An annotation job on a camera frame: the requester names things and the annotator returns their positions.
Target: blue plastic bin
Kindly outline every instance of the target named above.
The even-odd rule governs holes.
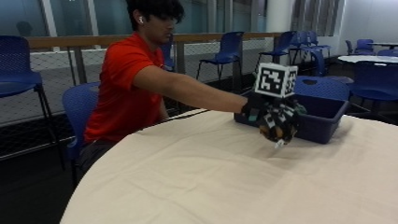
[[[349,101],[340,101],[299,94],[295,98],[308,109],[308,114],[300,115],[299,130],[295,137],[316,143],[328,144],[332,140],[341,117],[349,108]],[[251,122],[240,114],[235,114],[235,119],[239,123],[259,127],[255,122]]]

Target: red shirt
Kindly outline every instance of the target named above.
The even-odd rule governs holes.
[[[119,142],[160,120],[162,96],[134,87],[138,73],[150,65],[162,67],[162,49],[151,51],[135,33],[114,43],[104,56],[99,103],[86,127],[86,142]]]

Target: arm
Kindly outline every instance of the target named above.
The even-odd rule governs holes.
[[[166,105],[164,105],[164,99],[162,99],[162,108],[160,108],[160,119],[168,119],[170,114],[167,113]]]
[[[139,72],[132,85],[187,105],[218,111],[240,113],[248,102],[246,97],[220,91],[190,76],[167,72],[155,65]]]

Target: table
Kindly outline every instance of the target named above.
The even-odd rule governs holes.
[[[327,145],[275,149],[231,113],[126,137],[92,166],[62,223],[398,223],[398,127],[344,116]]]
[[[369,43],[369,45],[389,47],[391,49],[398,47],[398,43],[389,43],[389,42],[379,42],[379,43],[375,42],[375,43]]]
[[[357,63],[361,61],[371,61],[379,63],[398,63],[398,57],[389,56],[349,55],[340,56],[337,59],[345,63]]]

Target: white wall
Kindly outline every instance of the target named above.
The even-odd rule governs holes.
[[[340,54],[348,53],[345,40],[353,45],[360,38],[375,42],[398,42],[398,1],[397,0],[347,0]]]

